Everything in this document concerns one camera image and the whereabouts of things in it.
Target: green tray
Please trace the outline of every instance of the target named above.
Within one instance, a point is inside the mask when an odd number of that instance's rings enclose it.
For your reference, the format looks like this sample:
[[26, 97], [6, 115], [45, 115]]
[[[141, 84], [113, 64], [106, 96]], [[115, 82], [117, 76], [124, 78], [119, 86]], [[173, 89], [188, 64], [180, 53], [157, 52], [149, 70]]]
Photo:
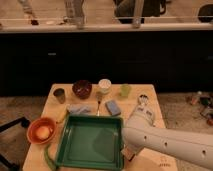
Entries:
[[69, 116], [56, 154], [56, 164], [103, 170], [122, 170], [123, 120], [104, 116]]

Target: white container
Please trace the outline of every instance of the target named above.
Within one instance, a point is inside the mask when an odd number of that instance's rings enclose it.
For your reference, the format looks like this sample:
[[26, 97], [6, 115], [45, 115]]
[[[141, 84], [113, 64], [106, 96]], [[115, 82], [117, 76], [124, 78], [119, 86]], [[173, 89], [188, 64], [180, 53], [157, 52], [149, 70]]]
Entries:
[[109, 79], [101, 79], [98, 82], [99, 91], [103, 94], [109, 93], [110, 87], [111, 87], [111, 81]]

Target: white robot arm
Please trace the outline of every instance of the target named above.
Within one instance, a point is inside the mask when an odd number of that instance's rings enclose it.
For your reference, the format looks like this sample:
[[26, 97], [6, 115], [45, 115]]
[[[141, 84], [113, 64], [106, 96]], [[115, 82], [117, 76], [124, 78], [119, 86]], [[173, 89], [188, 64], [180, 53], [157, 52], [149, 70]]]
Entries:
[[122, 130], [125, 147], [134, 154], [149, 148], [213, 170], [213, 135], [154, 127], [154, 113], [136, 106]]

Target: small cup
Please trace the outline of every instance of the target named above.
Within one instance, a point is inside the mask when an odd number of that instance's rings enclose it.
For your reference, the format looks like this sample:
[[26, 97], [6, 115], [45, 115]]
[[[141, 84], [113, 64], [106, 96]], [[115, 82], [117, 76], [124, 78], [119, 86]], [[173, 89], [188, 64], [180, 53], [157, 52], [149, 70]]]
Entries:
[[65, 92], [63, 88], [58, 88], [53, 92], [53, 95], [59, 101], [59, 103], [63, 104], [65, 102]]
[[100, 89], [100, 92], [102, 94], [107, 94], [109, 93], [109, 90], [110, 90], [110, 87], [111, 87], [111, 81], [109, 79], [101, 79], [99, 82], [98, 82], [98, 86], [99, 86], [99, 89]]
[[126, 98], [129, 96], [129, 93], [131, 91], [131, 86], [129, 84], [122, 84], [120, 89], [121, 89], [120, 92], [121, 97]]

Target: spoon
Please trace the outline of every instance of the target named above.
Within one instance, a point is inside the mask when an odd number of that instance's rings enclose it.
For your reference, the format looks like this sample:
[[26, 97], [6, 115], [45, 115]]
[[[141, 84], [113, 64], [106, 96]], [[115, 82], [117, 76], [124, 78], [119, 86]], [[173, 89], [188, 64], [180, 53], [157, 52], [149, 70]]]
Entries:
[[96, 99], [97, 99], [97, 102], [98, 102], [98, 108], [97, 108], [97, 116], [100, 116], [100, 110], [99, 110], [99, 107], [100, 107], [100, 104], [101, 104], [101, 101], [102, 101], [102, 93], [101, 92], [97, 92], [96, 93]]

